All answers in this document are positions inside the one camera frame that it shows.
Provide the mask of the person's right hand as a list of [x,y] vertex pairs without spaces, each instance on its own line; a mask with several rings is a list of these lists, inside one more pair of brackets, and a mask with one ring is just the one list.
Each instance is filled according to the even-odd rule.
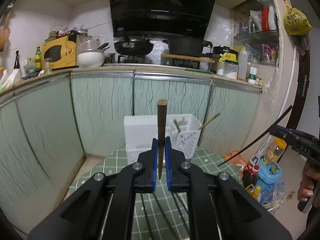
[[312,180],[319,180],[319,171],[310,166],[308,162],[305,163],[302,180],[297,194],[297,199],[301,202],[306,202],[308,198],[313,196],[313,189],[315,187]]

